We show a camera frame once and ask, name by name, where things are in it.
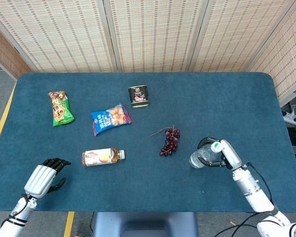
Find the red grapes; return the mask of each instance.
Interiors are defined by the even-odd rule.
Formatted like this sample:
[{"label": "red grapes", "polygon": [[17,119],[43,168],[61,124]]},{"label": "red grapes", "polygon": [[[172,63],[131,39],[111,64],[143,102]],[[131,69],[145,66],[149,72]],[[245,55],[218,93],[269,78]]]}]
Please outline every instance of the red grapes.
[{"label": "red grapes", "polygon": [[159,155],[165,157],[168,155],[172,155],[172,153],[176,150],[178,146],[179,137],[180,130],[175,129],[174,126],[166,130],[166,140],[164,142],[163,148],[161,148],[161,151],[159,152]]}]

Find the woven partition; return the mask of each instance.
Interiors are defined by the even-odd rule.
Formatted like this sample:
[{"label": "woven partition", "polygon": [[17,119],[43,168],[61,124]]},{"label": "woven partition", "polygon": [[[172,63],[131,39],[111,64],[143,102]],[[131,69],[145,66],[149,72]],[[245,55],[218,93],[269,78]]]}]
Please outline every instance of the woven partition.
[{"label": "woven partition", "polygon": [[244,69],[290,0],[214,0],[192,71]]},{"label": "woven partition", "polygon": [[184,71],[204,2],[110,0],[122,71]]},{"label": "woven partition", "polygon": [[272,34],[250,71],[269,73],[279,99],[296,85],[296,6]]},{"label": "woven partition", "polygon": [[41,72],[113,71],[95,0],[0,0],[0,20]]},{"label": "woven partition", "polygon": [[24,73],[30,73],[32,71],[1,32],[0,66],[2,66],[15,79],[18,79]]}]

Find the blue table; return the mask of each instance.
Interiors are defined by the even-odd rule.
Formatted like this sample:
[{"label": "blue table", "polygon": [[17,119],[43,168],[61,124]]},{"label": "blue table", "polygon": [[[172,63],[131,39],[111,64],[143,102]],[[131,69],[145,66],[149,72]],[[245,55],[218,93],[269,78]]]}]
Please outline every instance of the blue table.
[{"label": "blue table", "polygon": [[[150,105],[131,108],[128,87],[148,86]],[[75,121],[52,126],[48,92],[65,90]],[[131,125],[94,137],[90,112],[121,102]],[[160,157],[164,133],[181,130],[178,150]],[[227,168],[193,169],[203,137],[226,139],[267,180],[282,211],[296,211],[296,161],[272,78],[263,73],[26,74],[19,78],[0,138],[0,210],[11,210],[34,168],[72,162],[67,181],[37,205],[49,211],[252,211]],[[125,150],[112,165],[84,167],[81,154]]]}]

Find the green snack bag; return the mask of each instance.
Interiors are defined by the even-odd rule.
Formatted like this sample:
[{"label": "green snack bag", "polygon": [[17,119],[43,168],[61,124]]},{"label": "green snack bag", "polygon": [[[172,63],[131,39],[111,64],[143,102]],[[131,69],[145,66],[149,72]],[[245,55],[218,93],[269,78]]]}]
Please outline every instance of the green snack bag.
[{"label": "green snack bag", "polygon": [[53,126],[59,126],[74,121],[70,112],[68,98],[63,90],[48,93],[53,103]]}]

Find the robotic arm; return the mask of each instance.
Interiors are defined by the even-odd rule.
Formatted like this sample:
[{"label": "robotic arm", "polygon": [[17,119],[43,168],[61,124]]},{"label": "robotic arm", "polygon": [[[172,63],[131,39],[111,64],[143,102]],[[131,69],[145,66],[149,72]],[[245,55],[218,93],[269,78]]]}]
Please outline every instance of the robotic arm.
[{"label": "robotic arm", "polygon": [[18,203],[6,218],[0,228],[0,237],[18,237],[25,227],[30,215],[36,208],[37,199],[42,198],[48,193],[59,190],[66,179],[62,178],[60,182],[51,186],[54,177],[66,166],[71,163],[64,159],[47,159],[41,165],[38,165],[27,181],[24,189],[25,194],[19,199]]},{"label": "robotic arm", "polygon": [[232,146],[226,140],[204,138],[198,144],[198,149],[205,144],[212,144],[215,153],[222,153],[221,161],[208,162],[202,157],[198,159],[207,166],[226,166],[232,171],[232,178],[242,191],[248,203],[255,212],[267,212],[270,215],[257,225],[262,237],[296,237],[296,223],[290,223],[287,217],[278,210],[273,202],[267,198],[263,190],[247,169]]}]

